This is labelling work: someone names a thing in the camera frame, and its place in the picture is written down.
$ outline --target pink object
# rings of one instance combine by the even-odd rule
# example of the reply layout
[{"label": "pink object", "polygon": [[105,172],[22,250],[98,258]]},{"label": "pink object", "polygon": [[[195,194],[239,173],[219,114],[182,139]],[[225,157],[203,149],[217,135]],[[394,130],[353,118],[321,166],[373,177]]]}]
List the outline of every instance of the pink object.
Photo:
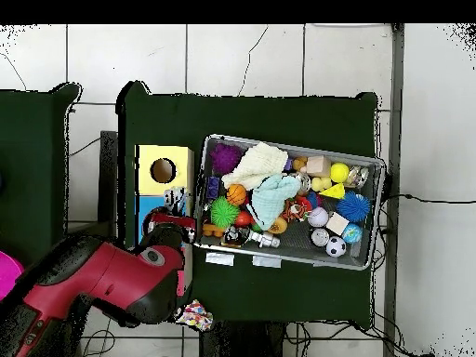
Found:
[{"label": "pink object", "polygon": [[0,252],[0,300],[13,289],[15,280],[22,272],[23,267],[17,260]]}]

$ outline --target yellow wooden block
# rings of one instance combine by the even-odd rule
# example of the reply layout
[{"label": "yellow wooden block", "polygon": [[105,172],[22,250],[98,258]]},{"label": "yellow wooden block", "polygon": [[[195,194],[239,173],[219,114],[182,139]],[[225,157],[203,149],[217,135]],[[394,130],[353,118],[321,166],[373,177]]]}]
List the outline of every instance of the yellow wooden block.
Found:
[{"label": "yellow wooden block", "polygon": [[334,185],[332,188],[326,189],[323,192],[320,192],[322,196],[327,196],[327,197],[334,197],[334,198],[344,198],[344,194],[346,193],[344,189],[344,185],[342,183],[338,183],[337,185]]},{"label": "yellow wooden block", "polygon": [[[168,159],[175,167],[175,177],[167,183],[152,177],[152,165],[156,160]],[[187,147],[139,145],[139,183],[141,195],[164,195],[164,191],[174,186],[193,191],[193,152]]]}]

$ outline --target circular hole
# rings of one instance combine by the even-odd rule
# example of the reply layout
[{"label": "circular hole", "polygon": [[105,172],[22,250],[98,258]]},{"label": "circular hole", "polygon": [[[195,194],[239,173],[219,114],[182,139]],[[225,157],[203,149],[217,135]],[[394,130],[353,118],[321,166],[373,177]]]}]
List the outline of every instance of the circular hole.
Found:
[{"label": "circular hole", "polygon": [[176,175],[176,168],[170,159],[157,159],[151,165],[152,179],[159,183],[169,183]]}]

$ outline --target soccer ball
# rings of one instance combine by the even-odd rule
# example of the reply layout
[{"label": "soccer ball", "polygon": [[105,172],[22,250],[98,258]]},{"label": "soccer ball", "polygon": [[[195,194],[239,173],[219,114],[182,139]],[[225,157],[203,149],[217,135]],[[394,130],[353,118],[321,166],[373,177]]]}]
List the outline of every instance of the soccer ball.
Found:
[{"label": "soccer ball", "polygon": [[327,252],[327,255],[332,256],[333,258],[338,258],[346,253],[346,243],[342,238],[333,236],[325,246],[325,251]]}]

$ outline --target purple spiky ball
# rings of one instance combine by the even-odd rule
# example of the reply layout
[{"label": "purple spiky ball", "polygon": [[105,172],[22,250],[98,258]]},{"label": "purple spiky ball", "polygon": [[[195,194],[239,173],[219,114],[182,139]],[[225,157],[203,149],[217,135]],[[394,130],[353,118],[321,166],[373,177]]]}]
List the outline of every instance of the purple spiky ball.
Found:
[{"label": "purple spiky ball", "polygon": [[242,151],[235,146],[217,144],[215,149],[210,152],[210,156],[213,169],[221,175],[226,175],[238,166],[242,158]]}]

